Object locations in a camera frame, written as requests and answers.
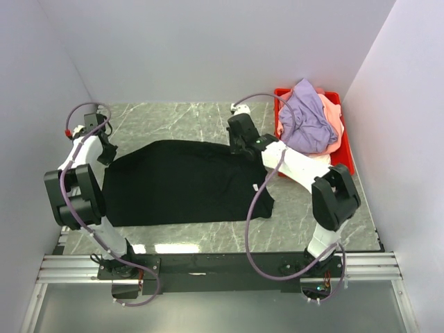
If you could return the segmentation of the white t shirt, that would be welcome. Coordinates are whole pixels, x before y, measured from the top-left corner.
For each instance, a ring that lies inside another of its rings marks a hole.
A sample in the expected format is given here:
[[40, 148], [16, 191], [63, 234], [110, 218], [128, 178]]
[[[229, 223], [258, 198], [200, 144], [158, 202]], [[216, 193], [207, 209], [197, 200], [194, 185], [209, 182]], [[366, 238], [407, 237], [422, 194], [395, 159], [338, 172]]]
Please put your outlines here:
[[311, 155], [309, 155], [309, 157], [311, 159], [316, 160], [318, 162], [321, 162], [323, 164], [331, 165], [331, 156], [330, 156], [330, 154], [323, 154], [323, 155], [311, 154]]

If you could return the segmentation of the black base beam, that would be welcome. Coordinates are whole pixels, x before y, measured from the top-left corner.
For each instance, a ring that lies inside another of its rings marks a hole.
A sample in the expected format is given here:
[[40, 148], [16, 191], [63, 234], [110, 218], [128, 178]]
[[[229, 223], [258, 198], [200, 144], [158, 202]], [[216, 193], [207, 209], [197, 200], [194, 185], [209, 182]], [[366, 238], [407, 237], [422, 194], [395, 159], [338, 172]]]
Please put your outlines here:
[[106, 264], [93, 256], [99, 265], [99, 281], [113, 282], [112, 293], [116, 298], [135, 299], [137, 292], [150, 295], [180, 292], [216, 291], [281, 291], [299, 293], [302, 279], [324, 282], [339, 278], [342, 273], [341, 258], [331, 255], [319, 262], [300, 277], [293, 277], [312, 259], [302, 252], [256, 253], [256, 265], [279, 280], [269, 280], [258, 274], [250, 265], [246, 254], [140, 254], [133, 257], [137, 267], [124, 266], [118, 261]]

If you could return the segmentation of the black t shirt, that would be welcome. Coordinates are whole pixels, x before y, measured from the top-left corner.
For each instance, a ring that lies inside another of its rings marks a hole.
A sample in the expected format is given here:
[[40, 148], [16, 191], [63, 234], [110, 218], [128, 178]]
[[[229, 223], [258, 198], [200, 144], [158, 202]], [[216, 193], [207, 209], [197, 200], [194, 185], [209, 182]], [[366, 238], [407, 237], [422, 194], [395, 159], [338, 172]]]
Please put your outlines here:
[[102, 193], [114, 227], [244, 221], [266, 175], [226, 145], [161, 140], [115, 160]]

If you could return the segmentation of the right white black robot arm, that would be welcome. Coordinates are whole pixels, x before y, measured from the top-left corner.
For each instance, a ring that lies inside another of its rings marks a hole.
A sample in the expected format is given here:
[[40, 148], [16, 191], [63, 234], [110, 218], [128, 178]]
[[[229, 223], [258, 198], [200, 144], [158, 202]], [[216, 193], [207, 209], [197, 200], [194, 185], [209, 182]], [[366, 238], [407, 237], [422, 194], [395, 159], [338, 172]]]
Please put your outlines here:
[[259, 135], [248, 113], [235, 112], [228, 119], [230, 148], [254, 162], [280, 172], [302, 185], [311, 194], [316, 227], [306, 247], [305, 270], [314, 277], [329, 268], [330, 258], [339, 246], [343, 224], [361, 206], [361, 199], [349, 169], [319, 162], [289, 148], [277, 137]]

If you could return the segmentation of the pink t shirt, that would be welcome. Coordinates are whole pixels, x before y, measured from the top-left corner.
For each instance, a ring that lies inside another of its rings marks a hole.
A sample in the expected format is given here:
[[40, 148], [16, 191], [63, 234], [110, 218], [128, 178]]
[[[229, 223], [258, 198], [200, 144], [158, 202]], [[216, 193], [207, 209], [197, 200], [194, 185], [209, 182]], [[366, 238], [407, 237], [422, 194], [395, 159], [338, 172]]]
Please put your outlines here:
[[329, 155], [331, 153], [334, 153], [341, 147], [342, 143], [342, 136], [345, 130], [345, 127], [343, 125], [343, 122], [341, 120], [341, 106], [339, 104], [334, 104], [331, 102], [324, 94], [324, 91], [317, 90], [318, 96], [321, 99], [321, 102], [323, 104], [324, 109], [324, 115], [328, 121], [328, 123], [331, 125], [331, 127], [334, 129], [337, 140], [333, 142], [332, 144], [328, 144], [326, 149], [322, 153], [318, 153], [318, 155]]

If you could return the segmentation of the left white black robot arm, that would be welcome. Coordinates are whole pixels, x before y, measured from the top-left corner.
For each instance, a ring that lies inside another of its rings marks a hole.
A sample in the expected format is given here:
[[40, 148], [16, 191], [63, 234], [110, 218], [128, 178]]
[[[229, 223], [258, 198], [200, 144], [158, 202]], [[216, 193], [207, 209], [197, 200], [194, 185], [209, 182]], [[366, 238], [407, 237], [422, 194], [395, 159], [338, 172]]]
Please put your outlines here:
[[84, 234], [101, 252], [90, 259], [109, 274], [122, 279], [139, 273], [139, 262], [128, 240], [121, 236], [106, 216], [105, 199], [93, 166], [109, 165], [117, 147], [106, 133], [107, 117], [100, 113], [84, 116], [85, 124], [67, 136], [73, 147], [65, 162], [44, 175], [44, 185], [58, 225]]

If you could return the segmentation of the red plastic bin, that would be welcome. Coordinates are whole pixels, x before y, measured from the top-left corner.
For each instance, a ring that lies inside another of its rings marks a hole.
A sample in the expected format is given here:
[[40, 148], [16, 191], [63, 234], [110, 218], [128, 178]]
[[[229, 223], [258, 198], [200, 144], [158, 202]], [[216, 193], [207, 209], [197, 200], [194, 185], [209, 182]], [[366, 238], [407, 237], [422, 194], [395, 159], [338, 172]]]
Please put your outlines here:
[[[340, 96], [339, 96], [338, 93], [325, 91], [325, 96], [333, 104], [341, 105], [341, 99], [340, 99]], [[274, 108], [273, 108], [273, 110], [274, 110], [274, 121], [275, 121], [275, 123], [274, 123], [274, 135], [277, 138], [280, 138], [280, 135], [278, 134], [278, 112], [279, 112], [279, 110], [280, 110], [280, 108], [282, 106], [283, 106], [283, 103], [281, 102], [281, 100], [278, 99], [278, 98], [274, 98]], [[344, 119], [343, 115], [341, 115], [341, 122], [342, 122], [343, 126], [345, 127], [345, 119]], [[336, 150], [335, 152], [330, 154], [330, 158], [331, 158], [331, 164], [333, 166], [335, 166], [337, 164], [344, 164], [349, 169], [351, 175], [355, 174], [355, 166], [354, 166], [354, 163], [352, 161], [352, 153], [351, 153], [351, 150], [350, 150], [349, 139], [348, 139], [348, 132], [346, 130], [346, 127], [343, 130], [341, 146], [339, 147], [338, 150]]]

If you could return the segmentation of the purple t shirt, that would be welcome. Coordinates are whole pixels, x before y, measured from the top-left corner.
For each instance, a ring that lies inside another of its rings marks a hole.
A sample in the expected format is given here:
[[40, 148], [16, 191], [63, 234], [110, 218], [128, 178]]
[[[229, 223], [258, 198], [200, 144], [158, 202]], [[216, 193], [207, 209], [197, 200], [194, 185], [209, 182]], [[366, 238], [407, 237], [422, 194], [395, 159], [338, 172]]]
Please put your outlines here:
[[288, 147], [311, 155], [322, 153], [337, 140], [318, 92], [307, 79], [302, 79], [282, 98], [286, 102], [278, 113], [277, 132]]

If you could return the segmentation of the aluminium frame rail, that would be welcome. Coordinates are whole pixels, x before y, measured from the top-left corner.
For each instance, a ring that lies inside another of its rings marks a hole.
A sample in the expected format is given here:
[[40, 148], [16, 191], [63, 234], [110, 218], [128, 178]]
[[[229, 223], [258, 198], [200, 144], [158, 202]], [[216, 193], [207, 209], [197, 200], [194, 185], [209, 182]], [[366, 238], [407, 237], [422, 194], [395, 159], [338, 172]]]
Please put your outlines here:
[[[46, 255], [38, 284], [96, 284], [99, 266], [87, 255]], [[349, 281], [400, 280], [402, 274], [393, 253], [348, 253], [346, 279]]]

